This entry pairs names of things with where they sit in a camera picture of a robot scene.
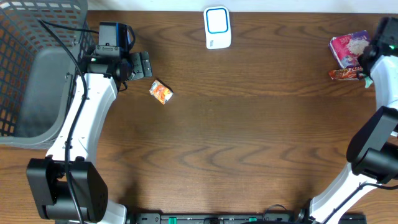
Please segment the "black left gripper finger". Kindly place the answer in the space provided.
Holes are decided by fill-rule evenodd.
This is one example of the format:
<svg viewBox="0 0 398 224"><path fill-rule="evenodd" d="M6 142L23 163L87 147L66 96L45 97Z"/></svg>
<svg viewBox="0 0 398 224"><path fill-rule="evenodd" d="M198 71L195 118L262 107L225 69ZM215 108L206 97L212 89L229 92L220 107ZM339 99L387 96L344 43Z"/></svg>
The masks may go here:
<svg viewBox="0 0 398 224"><path fill-rule="evenodd" d="M144 51L141 52L141 61L142 61L142 69L145 78L149 78L152 76L152 67L150 64L149 53Z"/></svg>
<svg viewBox="0 0 398 224"><path fill-rule="evenodd" d="M132 65L130 80L138 80L144 78L144 71L142 67L142 60L139 53L131 53L129 55L129 59Z"/></svg>

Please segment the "red purple snack package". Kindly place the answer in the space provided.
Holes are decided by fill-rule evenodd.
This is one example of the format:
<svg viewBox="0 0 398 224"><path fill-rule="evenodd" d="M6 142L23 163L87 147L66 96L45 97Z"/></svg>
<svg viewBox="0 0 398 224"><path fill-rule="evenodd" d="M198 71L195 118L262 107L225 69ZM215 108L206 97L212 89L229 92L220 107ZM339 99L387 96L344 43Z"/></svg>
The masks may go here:
<svg viewBox="0 0 398 224"><path fill-rule="evenodd" d="M340 68L351 68L359 65L358 57L369 45L370 37L366 30L354 32L330 40L329 48Z"/></svg>

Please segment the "teal snack packet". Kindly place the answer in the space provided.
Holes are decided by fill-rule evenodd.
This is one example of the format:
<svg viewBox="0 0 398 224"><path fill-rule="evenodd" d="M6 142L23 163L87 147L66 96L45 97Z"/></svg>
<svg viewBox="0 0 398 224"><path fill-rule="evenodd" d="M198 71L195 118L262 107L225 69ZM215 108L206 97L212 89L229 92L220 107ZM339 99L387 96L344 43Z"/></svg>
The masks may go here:
<svg viewBox="0 0 398 224"><path fill-rule="evenodd" d="M369 76L366 76L364 80L365 80L365 88L369 88L373 84L373 80Z"/></svg>

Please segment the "dark red snack packet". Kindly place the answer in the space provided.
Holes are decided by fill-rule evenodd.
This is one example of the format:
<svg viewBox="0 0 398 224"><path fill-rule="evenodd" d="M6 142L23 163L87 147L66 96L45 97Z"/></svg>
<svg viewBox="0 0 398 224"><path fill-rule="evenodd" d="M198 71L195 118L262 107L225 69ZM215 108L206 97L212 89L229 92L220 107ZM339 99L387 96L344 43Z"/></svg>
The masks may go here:
<svg viewBox="0 0 398 224"><path fill-rule="evenodd" d="M328 72L332 80L361 80L364 78L362 67L350 67Z"/></svg>

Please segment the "orange tissue pack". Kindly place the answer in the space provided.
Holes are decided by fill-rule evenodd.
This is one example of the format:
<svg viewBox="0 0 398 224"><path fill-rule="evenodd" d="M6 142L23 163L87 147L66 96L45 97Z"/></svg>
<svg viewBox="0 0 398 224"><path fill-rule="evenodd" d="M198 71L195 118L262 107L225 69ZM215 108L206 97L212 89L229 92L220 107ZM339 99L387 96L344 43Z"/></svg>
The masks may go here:
<svg viewBox="0 0 398 224"><path fill-rule="evenodd" d="M158 101L160 101L163 105L166 104L166 102L168 102L169 99L171 99L171 97L174 95L171 89L166 87L158 80L154 80L149 90L149 93Z"/></svg>

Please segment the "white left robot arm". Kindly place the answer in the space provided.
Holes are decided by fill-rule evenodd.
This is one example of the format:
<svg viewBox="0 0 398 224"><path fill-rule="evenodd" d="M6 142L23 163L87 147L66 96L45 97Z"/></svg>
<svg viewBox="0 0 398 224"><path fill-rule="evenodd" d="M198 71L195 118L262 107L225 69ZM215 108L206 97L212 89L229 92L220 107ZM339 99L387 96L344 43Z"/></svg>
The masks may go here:
<svg viewBox="0 0 398 224"><path fill-rule="evenodd" d="M106 115L126 81L151 77L149 53L118 53L98 46L80 64L82 80L62 129L43 159L31 159L26 174L38 214L67 223L127 223L127 207L108 197L96 170Z"/></svg>

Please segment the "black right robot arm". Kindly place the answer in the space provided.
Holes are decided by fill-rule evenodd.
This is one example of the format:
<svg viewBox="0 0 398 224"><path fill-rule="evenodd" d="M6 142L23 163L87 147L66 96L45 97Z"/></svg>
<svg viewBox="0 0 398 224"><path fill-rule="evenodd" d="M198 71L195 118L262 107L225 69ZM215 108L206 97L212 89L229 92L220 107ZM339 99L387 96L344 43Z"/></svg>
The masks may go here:
<svg viewBox="0 0 398 224"><path fill-rule="evenodd" d="M359 61L373 81L377 111L351 139L337 178L310 200L302 223L338 223L370 191L392 190L388 182L397 178L397 146L387 141L397 131L397 44L374 39Z"/></svg>

